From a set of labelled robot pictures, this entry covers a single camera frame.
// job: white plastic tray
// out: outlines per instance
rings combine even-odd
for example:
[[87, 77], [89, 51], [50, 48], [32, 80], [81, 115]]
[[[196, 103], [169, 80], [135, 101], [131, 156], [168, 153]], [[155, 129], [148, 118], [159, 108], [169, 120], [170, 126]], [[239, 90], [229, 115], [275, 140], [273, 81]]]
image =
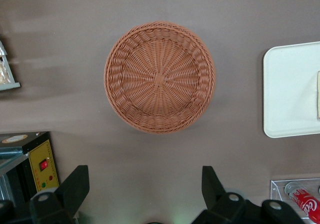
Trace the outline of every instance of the white plastic tray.
[[320, 133], [320, 41], [273, 47], [263, 58], [264, 132], [271, 138]]

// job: coca-cola can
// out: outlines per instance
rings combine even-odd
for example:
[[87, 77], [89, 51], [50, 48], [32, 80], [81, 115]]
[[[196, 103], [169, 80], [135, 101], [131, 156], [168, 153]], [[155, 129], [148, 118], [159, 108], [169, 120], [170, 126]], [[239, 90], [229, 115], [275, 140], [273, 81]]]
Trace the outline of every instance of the coca-cola can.
[[307, 189], [297, 181], [289, 182], [284, 187], [284, 192], [289, 195], [299, 208], [316, 224], [320, 224], [320, 201], [311, 195]]

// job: yellow control panel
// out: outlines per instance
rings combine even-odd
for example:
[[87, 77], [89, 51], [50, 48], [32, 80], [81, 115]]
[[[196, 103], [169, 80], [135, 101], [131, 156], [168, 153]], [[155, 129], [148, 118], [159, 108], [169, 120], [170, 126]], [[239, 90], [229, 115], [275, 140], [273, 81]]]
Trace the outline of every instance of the yellow control panel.
[[29, 152], [29, 161], [37, 192], [59, 186], [49, 140]]

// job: round wicker basket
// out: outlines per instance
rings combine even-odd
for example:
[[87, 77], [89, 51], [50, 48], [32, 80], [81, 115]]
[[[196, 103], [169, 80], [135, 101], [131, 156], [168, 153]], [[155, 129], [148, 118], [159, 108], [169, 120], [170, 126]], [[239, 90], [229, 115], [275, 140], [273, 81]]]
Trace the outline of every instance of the round wicker basket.
[[212, 99], [213, 59], [192, 31], [167, 21], [132, 28], [113, 46], [104, 88], [115, 112], [132, 127], [153, 134], [194, 123]]

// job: red switch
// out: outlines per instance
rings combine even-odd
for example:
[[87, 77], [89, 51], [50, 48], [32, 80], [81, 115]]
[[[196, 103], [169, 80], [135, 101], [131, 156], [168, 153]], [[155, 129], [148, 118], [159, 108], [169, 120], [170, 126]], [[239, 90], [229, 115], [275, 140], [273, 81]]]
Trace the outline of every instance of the red switch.
[[46, 169], [48, 167], [47, 159], [44, 159], [42, 162], [40, 162], [39, 167], [40, 167], [40, 171], [43, 171], [44, 169]]

